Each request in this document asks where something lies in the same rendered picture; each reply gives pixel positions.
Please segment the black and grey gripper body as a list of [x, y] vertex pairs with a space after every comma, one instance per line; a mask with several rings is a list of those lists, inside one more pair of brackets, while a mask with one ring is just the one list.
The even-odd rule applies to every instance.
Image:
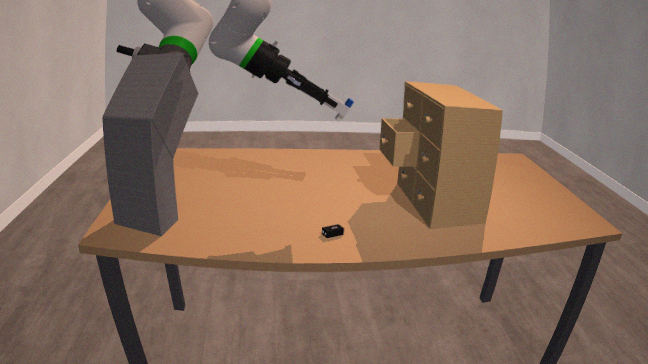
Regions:
[[289, 80], [287, 77], [291, 76], [293, 78], [296, 78], [298, 76], [293, 74], [291, 70], [287, 69], [290, 63], [290, 59], [286, 58], [283, 55], [279, 55], [274, 65], [271, 66], [272, 68], [270, 69], [270, 71], [267, 73], [267, 75], [265, 75], [266, 79], [270, 80], [273, 83], [277, 83], [282, 77], [286, 81], [292, 83], [291, 80]]

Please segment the brown drawer front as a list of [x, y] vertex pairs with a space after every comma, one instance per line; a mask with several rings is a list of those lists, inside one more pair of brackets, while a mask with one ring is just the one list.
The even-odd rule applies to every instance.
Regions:
[[423, 134], [420, 135], [419, 157], [417, 168], [436, 188], [440, 149]]
[[400, 167], [398, 183], [408, 195], [410, 200], [413, 200], [414, 185], [415, 185], [416, 168], [415, 167]]
[[393, 167], [417, 166], [419, 136], [405, 119], [382, 118], [379, 150]]
[[[405, 107], [406, 105], [406, 107]], [[405, 85], [404, 116], [420, 129], [422, 109], [422, 94]]]
[[[423, 96], [421, 131], [441, 147], [444, 108]], [[425, 116], [425, 117], [424, 117]]]
[[[418, 195], [417, 195], [418, 194]], [[417, 171], [413, 204], [430, 226], [435, 190]]]

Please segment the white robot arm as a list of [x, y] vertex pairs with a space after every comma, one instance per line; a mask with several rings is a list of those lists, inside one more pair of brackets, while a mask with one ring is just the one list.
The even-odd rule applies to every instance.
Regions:
[[[119, 45], [117, 52], [132, 58], [141, 54], [183, 53], [190, 71], [213, 27], [210, 12], [193, 0], [137, 0], [137, 3], [141, 13], [164, 37], [159, 47], [144, 43], [143, 49], [132, 49]], [[252, 73], [252, 78], [267, 75], [279, 57], [278, 41], [271, 45], [253, 33], [270, 9], [271, 0], [231, 0], [210, 34], [211, 52]]]

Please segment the small tan wooden chest of drawers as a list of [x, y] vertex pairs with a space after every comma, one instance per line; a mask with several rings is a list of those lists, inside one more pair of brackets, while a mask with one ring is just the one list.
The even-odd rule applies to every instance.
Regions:
[[397, 184], [430, 229], [486, 223], [492, 194], [503, 110], [454, 85], [408, 82], [444, 107], [441, 147], [430, 226], [402, 187]]

